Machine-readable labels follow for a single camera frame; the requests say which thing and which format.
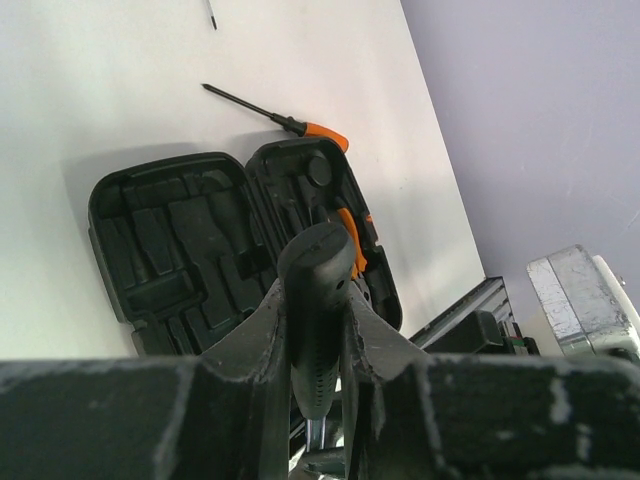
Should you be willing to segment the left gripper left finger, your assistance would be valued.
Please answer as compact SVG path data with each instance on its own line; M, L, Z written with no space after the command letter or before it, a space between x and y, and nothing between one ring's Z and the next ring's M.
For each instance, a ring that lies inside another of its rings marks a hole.
M283 479L282 289L197 356L1 366L5 479Z

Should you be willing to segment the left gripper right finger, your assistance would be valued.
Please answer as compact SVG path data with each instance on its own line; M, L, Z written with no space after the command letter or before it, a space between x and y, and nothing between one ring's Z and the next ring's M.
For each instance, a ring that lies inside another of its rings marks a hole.
M429 354L357 288L341 382L350 479L635 479L639 370L591 357Z

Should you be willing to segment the orange handled needle-nose pliers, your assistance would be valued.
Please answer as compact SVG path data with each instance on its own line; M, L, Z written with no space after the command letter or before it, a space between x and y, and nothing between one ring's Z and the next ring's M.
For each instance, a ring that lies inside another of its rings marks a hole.
M350 210L347 207L340 207L337 209L337 214L355 246L355 260L352 267L351 278L356 280L358 276L366 270L368 261L364 256L359 231Z

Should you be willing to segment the small claw hammer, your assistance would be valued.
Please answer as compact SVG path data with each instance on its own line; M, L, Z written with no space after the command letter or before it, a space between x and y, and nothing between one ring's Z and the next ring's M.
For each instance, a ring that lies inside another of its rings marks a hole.
M306 421L309 451L325 445L354 261L355 246L346 228L328 222L298 234L278 259L292 389Z

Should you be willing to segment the black plastic tool case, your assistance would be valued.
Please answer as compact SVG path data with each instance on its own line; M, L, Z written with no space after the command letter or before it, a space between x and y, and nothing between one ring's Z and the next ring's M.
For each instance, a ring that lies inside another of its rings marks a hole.
M91 192L88 220L112 308L141 355L197 355L220 341L259 306L284 247L321 222L355 237L357 284L402 324L369 208L326 137L269 143L246 163L207 152L111 173Z

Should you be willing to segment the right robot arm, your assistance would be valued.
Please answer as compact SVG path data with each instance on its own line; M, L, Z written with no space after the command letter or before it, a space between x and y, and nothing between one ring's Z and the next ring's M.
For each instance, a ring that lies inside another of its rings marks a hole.
M497 320L488 311L470 313L423 350L431 354L540 355L536 341L524 336L516 322Z

